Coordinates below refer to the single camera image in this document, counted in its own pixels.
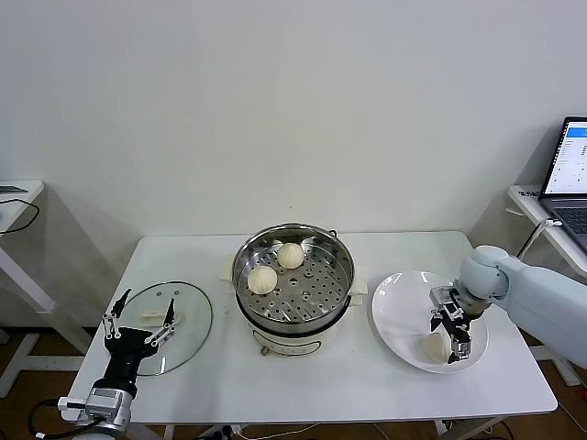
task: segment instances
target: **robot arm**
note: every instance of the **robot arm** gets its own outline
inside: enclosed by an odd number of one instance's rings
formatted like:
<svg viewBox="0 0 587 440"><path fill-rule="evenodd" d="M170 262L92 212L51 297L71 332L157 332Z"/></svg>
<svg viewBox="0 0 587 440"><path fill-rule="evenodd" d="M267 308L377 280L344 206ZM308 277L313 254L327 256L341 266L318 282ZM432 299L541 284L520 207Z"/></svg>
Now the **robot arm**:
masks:
<svg viewBox="0 0 587 440"><path fill-rule="evenodd" d="M432 329L443 324L451 336L449 362L469 355L469 323L494 303L530 335L587 368L587 286L555 271L480 246L463 261L454 286L432 289L430 299Z"/></svg>
<svg viewBox="0 0 587 440"><path fill-rule="evenodd" d="M123 312L129 293L130 289L115 302L112 311L102 317L105 328L104 345L110 353L104 376L94 383L87 399L62 397L57 402L60 411L71 408L83 410L79 421L87 425L65 433L67 435L43 434L34 429L31 417L29 430L36 438L65 438L91 428L87 434L74 438L112 440L127 430L130 423L130 403L137 395L135 382L140 362L155 355L159 347L175 333L174 299L169 304L163 325L154 333L138 328L119 327L117 320Z"/></svg>

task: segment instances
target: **laptop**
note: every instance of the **laptop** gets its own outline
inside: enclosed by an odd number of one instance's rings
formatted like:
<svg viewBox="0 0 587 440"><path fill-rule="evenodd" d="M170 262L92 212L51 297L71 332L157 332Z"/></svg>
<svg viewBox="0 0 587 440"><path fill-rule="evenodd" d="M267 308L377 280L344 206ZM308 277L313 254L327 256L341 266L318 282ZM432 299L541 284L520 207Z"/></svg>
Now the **laptop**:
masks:
<svg viewBox="0 0 587 440"><path fill-rule="evenodd" d="M538 199L587 250L587 117L565 117Z"/></svg>

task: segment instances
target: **floor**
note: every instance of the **floor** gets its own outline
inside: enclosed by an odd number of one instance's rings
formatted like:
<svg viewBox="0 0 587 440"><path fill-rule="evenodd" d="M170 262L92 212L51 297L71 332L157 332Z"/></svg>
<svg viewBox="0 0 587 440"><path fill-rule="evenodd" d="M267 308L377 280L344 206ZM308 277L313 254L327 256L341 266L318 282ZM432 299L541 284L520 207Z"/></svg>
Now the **floor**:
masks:
<svg viewBox="0 0 587 440"><path fill-rule="evenodd" d="M23 335L12 335L8 344L0 346L0 370L4 370L12 353L17 349ZM536 343L532 338L526 339L530 345ZM75 348L70 346L59 335L46 334L41 337L35 350L35 355L79 355ZM554 366L550 362L541 362L540 367L555 394L583 426L587 426L587 401L580 398L576 391L580 387L567 387L561 380ZM587 380L587 371L580 370L581 376ZM31 438L27 429L29 409L34 403L48 398L67 395L73 383L75 373L68 372L23 372L17 379L12 390L5 399L0 399L0 438L5 439ZM36 417L36 424L46 432L59 432L71 429L68 423L61 420L53 409L42 409ZM515 440L587 440L587 434L582 433L561 409L550 414L513 417L507 419ZM379 423L379 426L389 436L390 440L428 440L436 436L436 429L432 422L410 423ZM247 437L277 434L303 426L250 426L244 432ZM153 429L162 434L162 427ZM204 427L177 427L174 440L192 440ZM507 431L502 425L493 428L493 434L478 435L477 438L501 436L509 439ZM351 440L351 439L382 439L382 435L369 423L353 423L346 425L331 424L319 425L304 433L284 437L288 440Z"/></svg>

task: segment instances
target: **stainless steel pot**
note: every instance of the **stainless steel pot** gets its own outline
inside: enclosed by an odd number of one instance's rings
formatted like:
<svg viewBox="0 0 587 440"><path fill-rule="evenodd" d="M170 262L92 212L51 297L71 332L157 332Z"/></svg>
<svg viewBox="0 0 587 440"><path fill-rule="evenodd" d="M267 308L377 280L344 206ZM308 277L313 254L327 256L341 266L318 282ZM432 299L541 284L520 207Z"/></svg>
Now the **stainless steel pot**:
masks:
<svg viewBox="0 0 587 440"><path fill-rule="evenodd" d="M305 259L297 269L284 269L277 251L284 243L302 246ZM277 286L266 295L250 291L249 273L257 266L277 272ZM232 284L247 319L276 336L311 336L328 329L346 312L355 269L347 247L335 231L290 223L263 229L238 250Z"/></svg>

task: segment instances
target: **power cord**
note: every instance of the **power cord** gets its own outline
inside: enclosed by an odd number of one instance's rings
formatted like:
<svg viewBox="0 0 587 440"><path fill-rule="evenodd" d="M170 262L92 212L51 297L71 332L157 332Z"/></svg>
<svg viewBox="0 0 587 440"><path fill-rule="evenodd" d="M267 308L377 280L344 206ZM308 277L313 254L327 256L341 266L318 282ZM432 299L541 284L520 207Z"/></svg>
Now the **power cord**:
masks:
<svg viewBox="0 0 587 440"><path fill-rule="evenodd" d="M382 437L385 440L389 440L389 437L387 436L387 434L383 431L383 429L378 424L372 423L372 425L375 426L375 428L377 428L377 431L379 431L381 433Z"/></svg>
<svg viewBox="0 0 587 440"><path fill-rule="evenodd" d="M310 426L307 426L307 427L306 427L306 428L304 428L304 429L300 429L300 430L297 430L297 431L289 431L289 432L287 432L287 433L281 433L281 434L267 435L267 436L264 436L264 437L248 438L248 437L244 436L244 435L243 435L243 434L241 434L241 433L238 433L237 435L238 435L238 436L240 436L240 437L242 437L242 438L244 438L245 440L266 440L266 439L268 439L268 438L281 437L281 436L283 436L283 435L299 434L299 433L302 433L302 432L304 432L304 431L308 431L308 430L310 430L310 429L312 429L312 428L314 428L314 427L318 426L319 424L320 424L320 423L314 423L314 424L312 424L312 425L310 425ZM372 424L372 425L373 425L373 426L374 426L374 427L377 429L377 431L379 431L379 433L382 435L382 437L383 437L385 440L389 440L389 437L387 436L387 434L386 434L386 433L383 431L383 429L382 429L382 428L381 428L381 427L380 427L378 424L376 424L376 423L371 423L371 424Z"/></svg>
<svg viewBox="0 0 587 440"><path fill-rule="evenodd" d="M35 209L35 214L33 215L33 218L31 218L26 225L21 226L21 227L16 227L14 229L8 229L6 231L0 231L0 235L2 235L2 234L12 234L14 232L18 232L18 231L22 231L23 229L27 229L29 226L31 226L33 224L33 222L35 221L35 219L39 216L39 213L40 213L39 207L36 206L33 203L25 202L22 199L3 200L2 202L0 202L0 204L11 204L12 202L21 202L22 204L25 204L27 206L30 206L31 208L34 208Z"/></svg>
<svg viewBox="0 0 587 440"><path fill-rule="evenodd" d="M519 260L522 260L524 255L530 249L530 246L532 246L532 243L534 243L534 240L536 240L538 238L538 236L540 234L542 234L542 231L544 231L547 227L552 227L552 226L562 226L562 222L560 220L546 218L546 219L542 220L540 223L538 223L536 225L536 227L534 228L534 230L532 231L532 233L528 236L526 243L524 243L524 245L522 246L520 251L517 253L516 257Z"/></svg>
<svg viewBox="0 0 587 440"><path fill-rule="evenodd" d="M35 424L34 424L35 413L37 412L37 410L41 406L49 406L49 407L57 408L58 401L59 401L58 399L46 399L44 401L40 401L40 402L36 403L35 406L32 407L32 409L28 413L27 425L28 425L28 431L30 432L30 434L33 437L42 438L42 439L46 439L46 440L57 440L60 438L73 437L74 435L81 434L81 433L87 431L88 429L93 428L94 426L96 426L97 424L99 424L100 422L102 422L104 420L104 419L95 419L90 424L86 424L84 426L80 426L79 428L72 429L71 431L66 431L64 433L58 433L58 434L44 434L42 432L37 431L37 429L35 428Z"/></svg>
<svg viewBox="0 0 587 440"><path fill-rule="evenodd" d="M299 429L297 431L288 431L287 433L281 433L281 434L273 434L273 435L266 435L264 437L255 437L255 438L248 438L246 436L244 436L242 433L238 433L238 435L242 438L244 438L245 440L266 440L268 438L275 438L275 437L281 437L282 435L289 435L289 434L299 434L302 433L304 431L308 431L312 428L315 428L316 426L318 426L320 423L314 423L310 426L307 426L304 429Z"/></svg>
<svg viewBox="0 0 587 440"><path fill-rule="evenodd" d="M567 415L570 417L570 419L577 425L577 427L579 429L581 429L584 433L587 434L587 429L583 428L582 425L579 423L579 421L577 419L575 419L575 417L570 413L570 411L565 407L565 405L563 405L562 403L559 402L559 407L562 408L562 410L567 413Z"/></svg>

